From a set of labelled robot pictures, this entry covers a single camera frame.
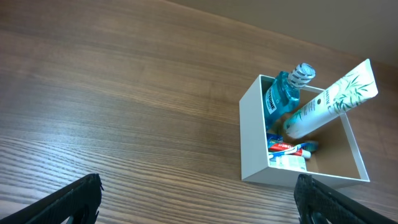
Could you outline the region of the blue mouthwash bottle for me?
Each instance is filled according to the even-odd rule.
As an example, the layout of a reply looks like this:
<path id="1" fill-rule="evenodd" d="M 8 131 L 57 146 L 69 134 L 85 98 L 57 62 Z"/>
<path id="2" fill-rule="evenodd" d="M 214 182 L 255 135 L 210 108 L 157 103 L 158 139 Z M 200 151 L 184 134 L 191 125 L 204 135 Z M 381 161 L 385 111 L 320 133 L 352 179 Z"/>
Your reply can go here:
<path id="1" fill-rule="evenodd" d="M 300 63 L 291 72 L 281 71 L 263 95 L 264 121 L 269 130 L 284 114 L 300 103 L 300 90 L 316 76 L 315 69 Z"/>

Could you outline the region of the toothpaste tube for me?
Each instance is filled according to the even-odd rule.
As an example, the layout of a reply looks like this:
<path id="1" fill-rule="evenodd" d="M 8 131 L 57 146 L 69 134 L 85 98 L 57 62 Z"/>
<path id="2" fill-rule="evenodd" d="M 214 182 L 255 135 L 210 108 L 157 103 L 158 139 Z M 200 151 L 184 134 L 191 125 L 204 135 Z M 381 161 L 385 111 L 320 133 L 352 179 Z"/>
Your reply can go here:
<path id="1" fill-rule="evenodd" d="M 308 143 L 301 143 L 298 145 L 290 145 L 284 142 L 277 143 L 269 148 L 269 156 L 270 158 L 284 155 L 295 155 L 301 156 L 305 159 L 309 159 L 312 156 L 312 153 L 306 150 L 306 147 L 309 146 Z"/>

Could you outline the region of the white lotion tube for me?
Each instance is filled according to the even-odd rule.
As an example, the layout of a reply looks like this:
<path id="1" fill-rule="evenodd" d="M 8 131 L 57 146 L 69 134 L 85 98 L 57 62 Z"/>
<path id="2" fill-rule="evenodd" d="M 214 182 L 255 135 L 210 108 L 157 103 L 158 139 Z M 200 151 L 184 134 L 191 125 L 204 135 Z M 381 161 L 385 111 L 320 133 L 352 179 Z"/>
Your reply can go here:
<path id="1" fill-rule="evenodd" d="M 285 120 L 284 132 L 302 138 L 377 94 L 371 61 L 366 59 Z"/>

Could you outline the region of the blue disposable razor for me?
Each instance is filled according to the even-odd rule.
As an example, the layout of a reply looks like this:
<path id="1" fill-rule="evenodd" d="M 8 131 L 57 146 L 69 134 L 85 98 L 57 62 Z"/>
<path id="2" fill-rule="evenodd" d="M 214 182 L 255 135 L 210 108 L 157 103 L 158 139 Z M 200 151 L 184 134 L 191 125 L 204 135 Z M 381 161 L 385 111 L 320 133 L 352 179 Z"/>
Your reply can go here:
<path id="1" fill-rule="evenodd" d="M 268 149 L 277 143 L 283 142 L 283 137 L 278 134 L 266 133 L 266 138 L 267 138 L 267 148 Z"/>

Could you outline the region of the white open cardboard box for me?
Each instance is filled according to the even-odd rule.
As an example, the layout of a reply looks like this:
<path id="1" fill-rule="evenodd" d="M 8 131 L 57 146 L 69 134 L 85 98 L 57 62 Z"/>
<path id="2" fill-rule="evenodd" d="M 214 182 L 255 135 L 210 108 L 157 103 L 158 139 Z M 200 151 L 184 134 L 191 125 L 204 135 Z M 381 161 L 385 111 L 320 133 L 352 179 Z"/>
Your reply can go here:
<path id="1" fill-rule="evenodd" d="M 301 172 L 272 166 L 268 158 L 262 96 L 273 81 L 259 75 L 239 102 L 241 178 L 294 187 Z M 299 142 L 306 140 L 318 142 L 318 149 L 306 162 L 305 174 L 334 189 L 369 182 L 347 115 L 340 115 Z"/>

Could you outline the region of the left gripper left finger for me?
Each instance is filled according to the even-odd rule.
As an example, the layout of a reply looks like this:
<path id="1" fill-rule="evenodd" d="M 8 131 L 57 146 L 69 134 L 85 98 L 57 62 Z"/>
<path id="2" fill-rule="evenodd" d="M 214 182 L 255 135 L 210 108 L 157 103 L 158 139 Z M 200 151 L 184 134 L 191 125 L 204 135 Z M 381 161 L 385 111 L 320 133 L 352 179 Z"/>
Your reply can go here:
<path id="1" fill-rule="evenodd" d="M 1 224 L 95 223 L 102 198 L 99 174 L 88 174 L 3 219 Z"/>

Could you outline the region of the green white small box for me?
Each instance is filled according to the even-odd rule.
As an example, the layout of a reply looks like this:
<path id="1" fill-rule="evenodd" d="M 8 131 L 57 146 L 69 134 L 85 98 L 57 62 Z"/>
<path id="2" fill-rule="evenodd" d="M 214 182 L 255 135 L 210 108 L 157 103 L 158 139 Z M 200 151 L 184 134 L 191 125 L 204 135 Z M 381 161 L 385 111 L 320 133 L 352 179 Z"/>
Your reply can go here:
<path id="1" fill-rule="evenodd" d="M 295 155 L 284 155 L 273 157 L 270 160 L 270 166 L 278 169 L 306 171 L 307 166 L 305 158 Z"/>

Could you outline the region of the blue white toothbrush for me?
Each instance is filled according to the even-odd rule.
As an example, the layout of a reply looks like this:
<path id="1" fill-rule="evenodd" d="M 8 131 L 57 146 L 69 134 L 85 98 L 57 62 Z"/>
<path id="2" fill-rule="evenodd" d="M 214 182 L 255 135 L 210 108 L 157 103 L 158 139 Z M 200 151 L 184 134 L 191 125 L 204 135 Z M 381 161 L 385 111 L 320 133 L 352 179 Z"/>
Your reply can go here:
<path id="1" fill-rule="evenodd" d="M 316 141 L 307 141 L 298 145 L 291 145 L 286 142 L 275 142 L 269 147 L 269 154 L 271 158 L 284 155 L 300 156 L 304 159 L 309 159 L 312 153 L 318 149 Z"/>

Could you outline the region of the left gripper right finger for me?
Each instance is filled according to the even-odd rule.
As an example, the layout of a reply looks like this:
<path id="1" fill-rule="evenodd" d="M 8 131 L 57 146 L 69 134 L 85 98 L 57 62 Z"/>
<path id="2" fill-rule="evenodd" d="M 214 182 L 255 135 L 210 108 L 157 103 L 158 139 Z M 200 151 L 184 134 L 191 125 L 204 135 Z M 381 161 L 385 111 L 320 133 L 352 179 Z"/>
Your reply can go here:
<path id="1" fill-rule="evenodd" d="M 397 224 L 307 174 L 298 176 L 294 199 L 300 224 Z"/>

